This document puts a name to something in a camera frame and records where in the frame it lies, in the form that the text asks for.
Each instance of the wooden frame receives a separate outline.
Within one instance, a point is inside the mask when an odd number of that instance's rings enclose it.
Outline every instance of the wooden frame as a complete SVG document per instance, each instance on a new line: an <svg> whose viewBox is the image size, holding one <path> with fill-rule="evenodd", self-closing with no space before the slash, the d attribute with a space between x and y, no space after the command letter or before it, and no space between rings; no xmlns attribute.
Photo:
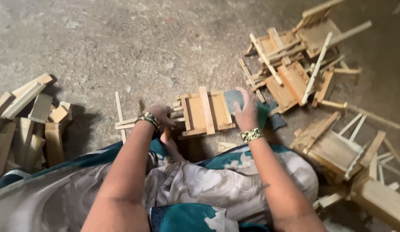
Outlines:
<svg viewBox="0 0 400 232"><path fill-rule="evenodd" d="M210 134L207 127L213 122L215 133L219 130L225 130L236 127L231 119L227 104L224 98L224 91L207 92L208 104L204 101L205 87L199 87L200 93L179 95L176 99L181 100L186 131L182 133L182 137L190 137L193 135ZM209 109L208 113L204 113L204 109Z"/></svg>

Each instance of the hand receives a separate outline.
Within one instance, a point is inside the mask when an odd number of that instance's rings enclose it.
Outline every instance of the hand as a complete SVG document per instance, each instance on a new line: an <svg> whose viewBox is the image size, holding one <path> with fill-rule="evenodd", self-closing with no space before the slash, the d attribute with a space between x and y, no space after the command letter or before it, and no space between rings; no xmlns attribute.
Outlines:
<svg viewBox="0 0 400 232"><path fill-rule="evenodd" d="M176 124L173 123L167 115L170 109L170 107L165 105L156 105L149 108L147 112L154 114L158 118L160 121L159 126L175 127Z"/></svg>
<svg viewBox="0 0 400 232"><path fill-rule="evenodd" d="M236 90L243 94L244 107L243 110L240 109L240 104L238 102L234 103L236 109L234 118L236 119L237 125L240 127L242 132L258 128L257 123L257 108L254 104L253 99L247 90L242 87L236 87Z"/></svg>

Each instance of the wooden plank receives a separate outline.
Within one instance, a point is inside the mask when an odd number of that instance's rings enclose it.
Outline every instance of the wooden plank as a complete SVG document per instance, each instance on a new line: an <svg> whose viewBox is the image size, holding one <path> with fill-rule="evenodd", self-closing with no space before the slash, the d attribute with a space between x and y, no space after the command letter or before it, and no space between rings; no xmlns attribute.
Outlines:
<svg viewBox="0 0 400 232"><path fill-rule="evenodd" d="M262 48L259 46L259 44L257 44L257 40L254 37L253 33L250 33L250 39L252 40L252 42L254 43L254 46L256 47L257 52L259 53L259 56L263 59L264 63L266 64L266 66L269 68L270 72L272 73L273 77L275 78L275 80L277 81L277 83L279 85L282 85L283 82L280 79L280 77L277 75L275 69L273 66L270 65L270 61L269 59L267 59L266 54L264 53L264 51L262 50Z"/></svg>
<svg viewBox="0 0 400 232"><path fill-rule="evenodd" d="M370 162L373 159L373 157L376 156L378 148L383 142L385 135L386 132L384 132L383 130L378 130L378 134L376 135L375 139L373 139L372 144L369 146L368 150L366 150L365 156L360 162L362 166L367 167L370 165Z"/></svg>
<svg viewBox="0 0 400 232"><path fill-rule="evenodd" d="M14 136L16 124L15 123L8 123L6 124L1 133L0 141L0 177L3 174L3 171L6 166L6 161L8 159L9 149L11 148L12 137Z"/></svg>
<svg viewBox="0 0 400 232"><path fill-rule="evenodd" d="M35 84L35 83L40 83L40 84L50 84L54 82L54 79L49 76L47 73L42 74L41 76L33 79L32 81L28 82L27 84L19 87L18 89L12 91L12 94L16 97L19 98L20 96L22 96L28 89L30 89L30 87Z"/></svg>
<svg viewBox="0 0 400 232"><path fill-rule="evenodd" d="M207 88L205 86L200 86L199 94L200 94L200 98L201 98L202 113L203 113L204 119L206 120L207 135L215 134L216 131L214 130L213 117L211 116L210 103L208 102Z"/></svg>
<svg viewBox="0 0 400 232"><path fill-rule="evenodd" d="M41 124L46 123L51 104L51 96L48 96L44 93L38 94L37 98L35 99L34 106L32 107L31 113L28 115L28 119Z"/></svg>
<svg viewBox="0 0 400 232"><path fill-rule="evenodd" d="M323 58L325 57L327 46L329 45L331 36L332 36L332 33L329 32L329 34L327 35L326 41L325 41L325 43L323 45L322 51L320 52L319 59L316 62L315 70L313 71L313 74L310 77L310 82L309 82L309 84L307 86L307 89L306 89L306 92L305 92L305 94L303 96L303 100L301 101L302 104L306 104L306 102L307 102L307 98L309 97L309 92L311 91L313 83L315 82L315 78L316 78L317 73L319 71L320 64L321 64Z"/></svg>
<svg viewBox="0 0 400 232"><path fill-rule="evenodd" d="M2 113L2 119L13 119L15 116L30 103L44 88L46 84L34 83L26 92L20 97L16 98L14 102Z"/></svg>
<svg viewBox="0 0 400 232"><path fill-rule="evenodd" d="M400 129L400 125L399 124L396 124L396 123L394 123L392 121L386 120L386 119L384 119L382 117L379 117L376 114L370 113L370 112L368 112L368 111L366 111L364 109L357 108L356 106L353 106L351 104L347 104L347 108L350 109L350 110L356 111L358 113L362 113L363 115L366 115L371 119L377 120L377 121L379 121L379 122L381 122L383 124L387 124L387 125L389 125L389 126L391 126L393 128Z"/></svg>
<svg viewBox="0 0 400 232"><path fill-rule="evenodd" d="M121 109L121 102L120 102L120 94L118 93L118 91L115 91L115 101L117 103L118 119L120 120L120 122L122 122L123 121L122 109ZM123 144L125 144L125 141L127 140L127 135L125 134L125 129L121 130L121 138L123 140Z"/></svg>
<svg viewBox="0 0 400 232"><path fill-rule="evenodd" d="M45 123L45 143L50 167L64 162L61 124Z"/></svg>
<svg viewBox="0 0 400 232"><path fill-rule="evenodd" d="M341 3L343 1L344 0L331 0L331 1L328 1L326 3L322 3L320 5L317 5L317 6L313 7L313 8L305 10L302 13L302 17L306 18L308 16L314 15L314 14L319 13L321 11L324 11L324 10L326 10L328 8L331 8L332 6L334 6L334 5L338 4L338 3Z"/></svg>
<svg viewBox="0 0 400 232"><path fill-rule="evenodd" d="M182 114L183 114L184 119L185 119L185 129L187 131L189 131L191 129L191 126L190 126L190 118L188 117L187 99L186 98L182 98L181 99L181 105L182 105L182 108L183 108Z"/></svg>
<svg viewBox="0 0 400 232"><path fill-rule="evenodd" d="M355 130L353 131L351 137L349 138L349 141L353 141L355 139L355 137L356 137L357 133L359 132L365 119L366 119L366 115L363 115L362 118L360 119L359 123L357 124Z"/></svg>
<svg viewBox="0 0 400 232"><path fill-rule="evenodd" d="M0 116L2 113L12 104L15 100L15 96L10 92L5 92L0 98Z"/></svg>
<svg viewBox="0 0 400 232"><path fill-rule="evenodd" d="M14 118L14 123L16 123L16 129L12 144L15 163L23 166L27 157L29 145L31 144L34 121L27 118Z"/></svg>
<svg viewBox="0 0 400 232"><path fill-rule="evenodd" d="M383 143L388 148L388 150L391 152L393 157L395 157L395 159L397 159L398 162L400 163L400 156L399 156L398 152L395 150L395 148L393 147L392 143L387 138L383 139Z"/></svg>
<svg viewBox="0 0 400 232"><path fill-rule="evenodd" d="M218 142L217 151L218 152L225 152L232 148L238 147L239 145L236 143L229 143L229 142Z"/></svg>
<svg viewBox="0 0 400 232"><path fill-rule="evenodd" d="M27 170L32 170L36 161L40 158L42 154L39 150L42 150L42 147L45 144L45 140L40 136L34 134L32 135L31 144L29 145L29 150L27 152L27 158L25 160L25 164L22 165Z"/></svg>
<svg viewBox="0 0 400 232"><path fill-rule="evenodd" d="M338 135L342 135L345 133L363 114L359 113L350 123L348 123L339 133Z"/></svg>
<svg viewBox="0 0 400 232"><path fill-rule="evenodd" d="M363 24L360 24L360 25L358 25L358 26L356 26L356 27L354 27L354 28L348 30L347 32L345 32L345 33L343 33L343 34L340 34L340 35L334 37L334 38L330 41L330 46L331 46L331 47L332 47L332 46L335 46L335 45L337 45L338 43L342 42L343 40L345 40L345 39L347 39L347 38L349 38L349 37L352 37L352 36L354 36L355 34L358 34L358 33L362 32L362 31L364 31L364 30L366 30L366 29L368 29L368 28L370 28L370 27L372 27L372 21L369 20L369 21L367 21L367 22L365 22L365 23L363 23Z"/></svg>
<svg viewBox="0 0 400 232"><path fill-rule="evenodd" d="M246 64L244 63L244 61L243 61L242 59L239 59L239 63L240 63L240 65L242 66L242 69L243 69L244 73L246 74L247 79L249 79L249 82L250 82L251 86L252 86L252 87L255 87L255 86L256 86L256 83L255 83L254 80L251 78L251 74L250 74L250 72L249 72L249 69L246 67ZM257 96L259 97L259 100L260 100L262 103L265 103L265 99L264 99L263 95L261 94L260 90L256 89L255 91L256 91Z"/></svg>
<svg viewBox="0 0 400 232"><path fill-rule="evenodd" d="M65 106L58 106L48 117L49 121L52 123L60 123L64 119L68 119L69 110Z"/></svg>

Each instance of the pile of wood pieces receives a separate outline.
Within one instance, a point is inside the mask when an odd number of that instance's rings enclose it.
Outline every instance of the pile of wood pieces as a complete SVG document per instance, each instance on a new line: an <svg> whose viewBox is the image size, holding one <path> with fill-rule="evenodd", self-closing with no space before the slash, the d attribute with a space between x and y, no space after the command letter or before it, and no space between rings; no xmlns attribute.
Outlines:
<svg viewBox="0 0 400 232"><path fill-rule="evenodd" d="M0 98L0 177L14 168L38 172L64 162L62 133L73 105L55 107L53 98L41 93L53 82L44 74Z"/></svg>
<svg viewBox="0 0 400 232"><path fill-rule="evenodd" d="M342 1L331 0L306 10L300 23L290 31L278 33L275 28L269 28L268 35L259 38L250 34L251 44L244 55L254 54L255 49L262 67L251 75L244 61L239 61L247 75L247 84L261 102L265 99L259 88L266 86L272 93L279 105L272 113L284 113L297 104L303 106L312 93L316 93L313 106L328 100L334 73L354 74L357 85L362 68L350 69L343 60L344 55L339 54L337 44L371 27L372 23L367 21L342 33L328 18L331 7ZM310 59L317 55L316 64L311 63Z"/></svg>
<svg viewBox="0 0 400 232"><path fill-rule="evenodd" d="M329 183L329 193L317 200L314 208L320 212L341 200L352 200L393 229L400 231L399 182L387 185L383 168L400 178L400 156L385 138L386 132L378 130L376 136L364 145L354 141L366 118L399 129L400 125L348 103L327 102L338 109L323 120L310 124L305 131L295 132L296 138L290 148L294 149L312 166L319 167ZM341 117L348 117L347 111L357 113L347 125L334 131ZM345 132L357 122L349 138ZM378 154L381 144L386 147L384 154ZM396 160L398 168L387 163Z"/></svg>
<svg viewBox="0 0 400 232"><path fill-rule="evenodd" d="M171 116L173 122L184 122L186 131L178 137L184 140L216 134L221 130L235 128L224 98L224 91L208 92L207 88L200 86L198 93L176 96L176 102L170 113L182 111L182 118ZM123 142L126 140L125 129L133 128L137 118L123 120L120 96L115 92L117 109L120 121L115 123L115 129L121 130Z"/></svg>

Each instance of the concrete floor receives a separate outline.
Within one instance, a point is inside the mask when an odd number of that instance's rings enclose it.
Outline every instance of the concrete floor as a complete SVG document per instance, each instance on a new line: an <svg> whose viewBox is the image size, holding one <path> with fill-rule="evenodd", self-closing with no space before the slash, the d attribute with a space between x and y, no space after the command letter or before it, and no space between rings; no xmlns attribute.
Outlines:
<svg viewBox="0 0 400 232"><path fill-rule="evenodd" d="M46 91L56 102L76 104L73 114L81 130L74 123L64 135L65 155L73 158L120 140L114 129L115 91L124 119L130 119L141 108L170 105L175 95L197 92L200 85L246 87L238 59L249 33L292 29L305 9L322 2L0 0L0 96L44 72L53 74L58 81ZM349 101L400 124L399 4L351 0L333 8L331 18L342 31L369 19L373 27L339 46L350 67L364 69L358 86L338 77L331 100ZM244 60L252 72L258 70L257 57ZM330 112L295 107L282 116L288 126L275 135L289 145L296 129ZM383 129L400 153L400 130L370 120L365 124L374 129L362 127L359 142ZM218 141L240 143L239 130L179 145L185 157L199 161L217 154Z"/></svg>

